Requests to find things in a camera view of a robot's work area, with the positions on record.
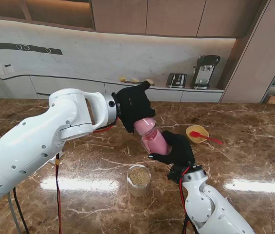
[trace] bottle cap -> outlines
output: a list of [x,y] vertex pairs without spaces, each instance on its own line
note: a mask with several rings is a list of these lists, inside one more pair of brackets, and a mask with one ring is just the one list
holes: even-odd
[[150,131],[155,126],[155,120],[153,118],[144,118],[134,123],[134,127],[139,135]]

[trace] marble countertop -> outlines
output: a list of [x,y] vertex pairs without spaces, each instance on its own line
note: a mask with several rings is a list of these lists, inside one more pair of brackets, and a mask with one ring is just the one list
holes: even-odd
[[[184,134],[193,124],[224,142],[192,144],[208,184],[227,197],[256,234],[275,234],[275,105],[153,102],[163,130]],[[0,99],[0,137],[26,117],[47,110],[46,100]],[[169,166],[147,159],[137,134],[120,122],[105,133],[68,141],[59,168],[63,233],[179,234],[183,208]],[[144,164],[150,192],[136,198],[126,173]],[[46,164],[17,187],[31,233],[58,233],[55,168]],[[0,234],[16,233],[6,196],[0,200]]]

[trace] pink bottle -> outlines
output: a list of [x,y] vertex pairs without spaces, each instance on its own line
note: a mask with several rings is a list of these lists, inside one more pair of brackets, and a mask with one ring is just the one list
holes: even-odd
[[159,129],[155,128],[153,118],[141,119],[134,123],[134,127],[142,136],[141,143],[149,154],[167,155],[170,153],[171,147],[167,144]]

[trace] kitchen appliance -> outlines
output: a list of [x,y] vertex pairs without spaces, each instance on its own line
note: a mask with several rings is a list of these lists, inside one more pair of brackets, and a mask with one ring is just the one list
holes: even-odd
[[183,88],[185,87],[187,74],[170,73],[167,78],[166,86],[168,88]]
[[197,66],[194,66],[194,77],[191,82],[191,87],[194,89],[208,89],[215,66],[219,62],[220,56],[217,55],[199,56]]

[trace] coffee machine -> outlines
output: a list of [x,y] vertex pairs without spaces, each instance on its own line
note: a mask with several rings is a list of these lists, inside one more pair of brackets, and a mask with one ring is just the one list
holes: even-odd
[[215,66],[219,62],[220,56],[217,55],[199,56],[197,66],[194,66],[194,77],[190,86],[194,89],[208,89]]

